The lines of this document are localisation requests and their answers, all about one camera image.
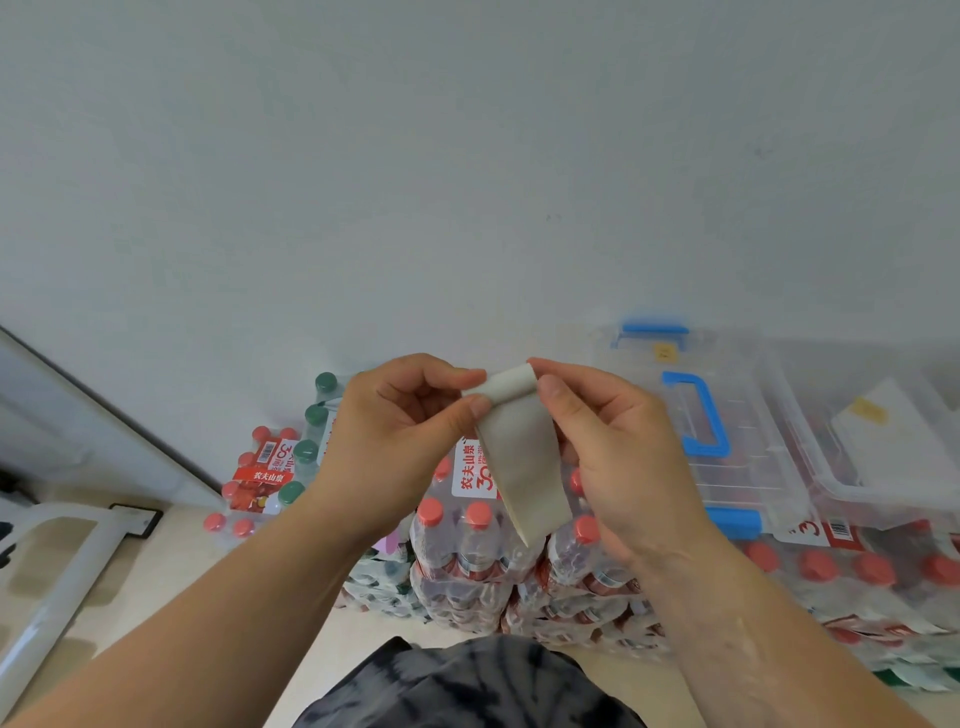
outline stacked water bottles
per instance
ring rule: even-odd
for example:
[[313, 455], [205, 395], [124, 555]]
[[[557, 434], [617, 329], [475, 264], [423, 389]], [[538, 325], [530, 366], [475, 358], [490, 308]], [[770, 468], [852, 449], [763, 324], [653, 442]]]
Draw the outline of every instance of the stacked water bottles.
[[[396, 529], [398, 537], [409, 538], [411, 514]], [[369, 548], [350, 570], [341, 593], [341, 604], [366, 612], [373, 610], [399, 618], [430, 621], [410, 583], [414, 551], [409, 541], [383, 543]]]
[[[234, 477], [221, 491], [224, 510], [204, 520], [204, 528], [216, 534], [224, 548], [249, 538], [292, 505], [314, 481], [347, 381], [348, 377], [331, 372], [317, 376], [315, 396], [303, 413], [302, 437], [293, 427], [271, 430], [261, 426], [253, 431], [251, 448], [237, 459]], [[336, 607], [429, 619], [410, 585], [412, 519], [413, 514], [360, 558], [350, 570]]]
[[574, 519], [547, 539], [543, 559], [511, 598], [502, 630], [554, 645], [596, 644], [630, 654], [653, 649], [657, 620], [634, 576], [604, 551], [579, 469], [566, 485]]
[[497, 629], [514, 585], [543, 552], [542, 541], [520, 540], [473, 440], [462, 440], [437, 467], [410, 541], [417, 555], [411, 583], [430, 617], [472, 634]]
[[888, 683], [960, 689], [950, 674], [960, 668], [960, 537], [926, 522], [889, 531], [807, 526], [802, 543], [764, 536], [740, 546]]

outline white paper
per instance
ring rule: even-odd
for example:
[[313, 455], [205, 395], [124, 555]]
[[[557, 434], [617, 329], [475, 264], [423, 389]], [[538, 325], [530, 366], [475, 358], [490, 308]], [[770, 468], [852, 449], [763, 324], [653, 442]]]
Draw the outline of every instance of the white paper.
[[897, 383], [888, 377], [863, 397], [887, 411], [884, 425], [850, 410], [832, 424], [864, 487], [911, 498], [958, 495], [960, 470]]

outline fingernail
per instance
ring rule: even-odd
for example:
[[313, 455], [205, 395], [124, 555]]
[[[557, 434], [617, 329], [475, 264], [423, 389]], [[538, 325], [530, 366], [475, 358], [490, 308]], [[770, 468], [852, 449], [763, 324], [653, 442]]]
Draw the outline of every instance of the fingernail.
[[564, 381], [554, 375], [543, 375], [537, 380], [537, 388], [540, 393], [548, 398], [559, 395], [565, 386]]
[[473, 419], [479, 420], [493, 409], [493, 402], [485, 395], [477, 395], [470, 400], [470, 412], [473, 413]]

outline black tie-dye shirt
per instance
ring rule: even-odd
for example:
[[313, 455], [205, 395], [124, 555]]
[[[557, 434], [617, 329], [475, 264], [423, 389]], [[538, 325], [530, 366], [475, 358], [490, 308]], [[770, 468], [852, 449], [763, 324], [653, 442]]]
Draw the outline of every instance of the black tie-dye shirt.
[[525, 638], [495, 635], [446, 649], [394, 638], [297, 719], [294, 728], [643, 728], [580, 667]]

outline white wall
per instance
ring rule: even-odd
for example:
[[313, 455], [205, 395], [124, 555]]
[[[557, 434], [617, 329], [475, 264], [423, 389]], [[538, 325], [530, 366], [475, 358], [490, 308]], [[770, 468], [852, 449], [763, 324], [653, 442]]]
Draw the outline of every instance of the white wall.
[[5, 3], [0, 323], [222, 478], [320, 369], [399, 352], [503, 365], [632, 311], [955, 336], [958, 20]]

